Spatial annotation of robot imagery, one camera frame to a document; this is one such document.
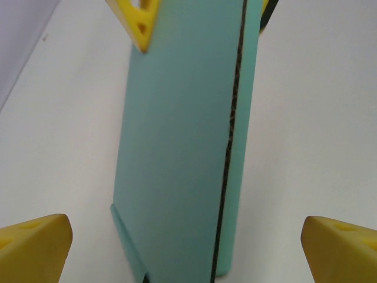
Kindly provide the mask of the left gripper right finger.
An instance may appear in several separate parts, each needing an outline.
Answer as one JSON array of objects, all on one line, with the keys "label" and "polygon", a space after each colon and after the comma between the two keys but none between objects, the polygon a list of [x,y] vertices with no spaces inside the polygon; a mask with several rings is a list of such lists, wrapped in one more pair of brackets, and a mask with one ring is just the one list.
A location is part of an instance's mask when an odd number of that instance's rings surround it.
[{"label": "left gripper right finger", "polygon": [[300,240],[315,282],[376,282],[376,230],[308,216]]}]

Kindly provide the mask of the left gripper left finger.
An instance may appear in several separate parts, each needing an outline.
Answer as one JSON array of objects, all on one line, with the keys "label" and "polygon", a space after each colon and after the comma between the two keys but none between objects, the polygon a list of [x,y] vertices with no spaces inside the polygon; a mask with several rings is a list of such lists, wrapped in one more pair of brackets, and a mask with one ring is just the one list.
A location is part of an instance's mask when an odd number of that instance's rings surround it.
[{"label": "left gripper left finger", "polygon": [[65,214],[1,228],[1,282],[58,282],[71,244]]}]

